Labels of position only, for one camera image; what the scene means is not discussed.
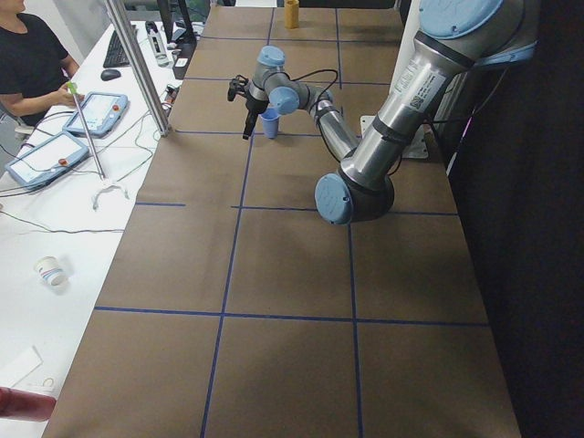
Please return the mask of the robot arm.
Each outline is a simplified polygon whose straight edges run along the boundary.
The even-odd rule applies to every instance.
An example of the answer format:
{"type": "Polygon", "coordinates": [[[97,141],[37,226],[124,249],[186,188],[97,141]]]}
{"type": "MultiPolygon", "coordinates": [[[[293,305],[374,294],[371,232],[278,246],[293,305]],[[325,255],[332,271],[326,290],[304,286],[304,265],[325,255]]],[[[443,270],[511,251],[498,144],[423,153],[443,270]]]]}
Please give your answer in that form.
{"type": "Polygon", "coordinates": [[[326,89],[289,77],[285,54],[278,47],[262,47],[253,76],[237,76],[229,83],[228,100],[245,98],[245,139],[267,108],[280,115],[304,110],[313,118],[339,162],[315,189],[318,213],[331,224],[370,221],[391,209],[390,169],[435,114],[455,76],[524,62],[535,51],[538,1],[422,1],[418,11],[409,63],[360,138],[326,89]]]}

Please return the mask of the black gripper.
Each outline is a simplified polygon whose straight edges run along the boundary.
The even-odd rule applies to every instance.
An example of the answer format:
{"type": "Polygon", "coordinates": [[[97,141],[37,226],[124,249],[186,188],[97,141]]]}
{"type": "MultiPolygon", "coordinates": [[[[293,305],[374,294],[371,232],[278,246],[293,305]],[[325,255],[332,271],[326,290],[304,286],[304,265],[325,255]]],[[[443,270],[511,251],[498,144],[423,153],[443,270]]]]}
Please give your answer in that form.
{"type": "Polygon", "coordinates": [[[263,114],[269,104],[269,97],[266,92],[256,86],[248,86],[245,91],[248,112],[245,118],[245,127],[242,134],[244,140],[249,140],[256,127],[256,115],[263,114]]]}

